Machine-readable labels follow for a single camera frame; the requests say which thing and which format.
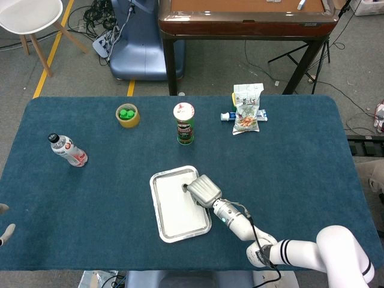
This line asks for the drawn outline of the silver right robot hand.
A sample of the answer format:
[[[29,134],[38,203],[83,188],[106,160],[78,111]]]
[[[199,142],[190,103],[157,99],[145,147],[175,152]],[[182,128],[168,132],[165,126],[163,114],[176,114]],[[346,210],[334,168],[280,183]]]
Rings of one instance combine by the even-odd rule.
[[[222,197],[221,189],[206,175],[199,176],[190,184],[182,184],[182,190],[189,192],[198,205],[208,209]]]

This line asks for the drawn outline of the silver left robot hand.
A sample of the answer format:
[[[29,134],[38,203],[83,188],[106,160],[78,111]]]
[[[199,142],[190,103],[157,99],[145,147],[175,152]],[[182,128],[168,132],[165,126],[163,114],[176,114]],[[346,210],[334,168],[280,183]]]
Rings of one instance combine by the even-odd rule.
[[[0,204],[1,214],[4,214],[8,210],[9,210],[8,205],[6,205],[4,203]],[[0,246],[3,246],[11,238],[11,236],[13,235],[13,233],[15,231],[15,228],[16,228],[16,225],[14,223],[7,226],[5,232],[0,237]]]

